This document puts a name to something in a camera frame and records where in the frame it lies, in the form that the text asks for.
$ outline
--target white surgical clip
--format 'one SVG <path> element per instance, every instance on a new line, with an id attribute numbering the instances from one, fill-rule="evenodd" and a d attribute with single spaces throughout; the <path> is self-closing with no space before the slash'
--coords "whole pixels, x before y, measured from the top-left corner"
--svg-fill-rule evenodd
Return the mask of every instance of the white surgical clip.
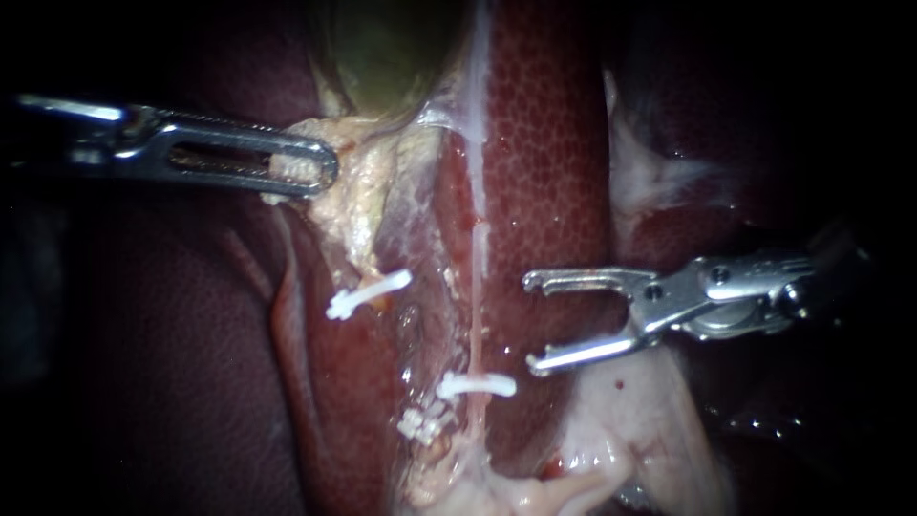
<path id="1" fill-rule="evenodd" d="M 353 315 L 356 307 L 380 295 L 404 289 L 411 283 L 412 279 L 414 277 L 411 272 L 407 269 L 402 269 L 385 276 L 365 289 L 354 291 L 343 289 L 331 299 L 331 305 L 325 311 L 325 316 L 331 320 L 340 319 L 343 321 L 348 319 Z"/>

